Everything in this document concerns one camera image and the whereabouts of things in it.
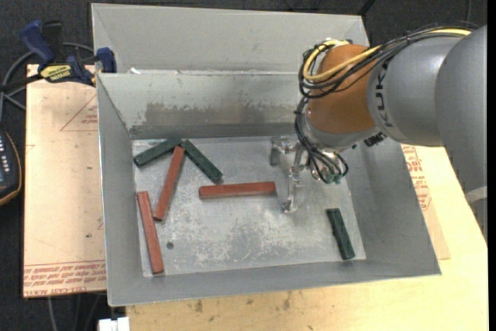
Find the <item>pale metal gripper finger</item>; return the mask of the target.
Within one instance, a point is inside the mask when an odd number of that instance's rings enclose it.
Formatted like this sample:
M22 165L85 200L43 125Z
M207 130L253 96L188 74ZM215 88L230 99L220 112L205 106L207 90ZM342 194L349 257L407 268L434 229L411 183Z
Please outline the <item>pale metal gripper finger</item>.
M270 144L270 166L276 167L280 163L281 155L291 152L291 141L287 136L273 136Z
M285 213L292 213L298 209L300 190L302 189L300 172L292 167L284 183L284 201L282 209Z

